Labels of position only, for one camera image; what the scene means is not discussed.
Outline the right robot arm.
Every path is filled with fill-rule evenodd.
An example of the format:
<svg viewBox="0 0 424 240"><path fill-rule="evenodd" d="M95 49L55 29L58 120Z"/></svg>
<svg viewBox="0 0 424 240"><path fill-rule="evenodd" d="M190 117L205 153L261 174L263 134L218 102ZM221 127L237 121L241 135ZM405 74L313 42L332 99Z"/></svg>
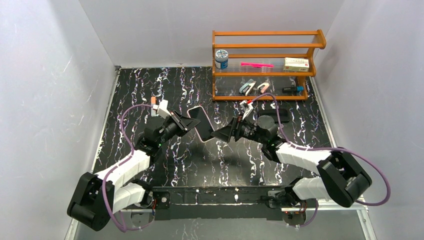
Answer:
<svg viewBox="0 0 424 240"><path fill-rule="evenodd" d="M271 116L260 116L255 123L234 117L230 123L211 133L229 142L245 138L262 145L261 152L270 161L294 165L317 174L313 178L299 178L285 188L291 202L308 199L333 200L349 208L372 185L371 177L346 151L300 150L278 135L278 126Z"/></svg>

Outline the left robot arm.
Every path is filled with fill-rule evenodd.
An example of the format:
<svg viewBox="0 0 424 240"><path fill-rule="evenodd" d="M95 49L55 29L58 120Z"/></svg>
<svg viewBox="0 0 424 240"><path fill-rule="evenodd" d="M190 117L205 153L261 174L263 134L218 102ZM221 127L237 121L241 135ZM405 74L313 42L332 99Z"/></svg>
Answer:
<svg viewBox="0 0 424 240"><path fill-rule="evenodd" d="M67 207L69 217L94 231L102 230L109 221L123 232L130 230L115 214L143 202L149 190L147 183L133 178L153 164L164 143L174 136L184 136L201 122L174 111L163 114L162 118L153 117L147 122L137 144L124 159L79 178Z"/></svg>

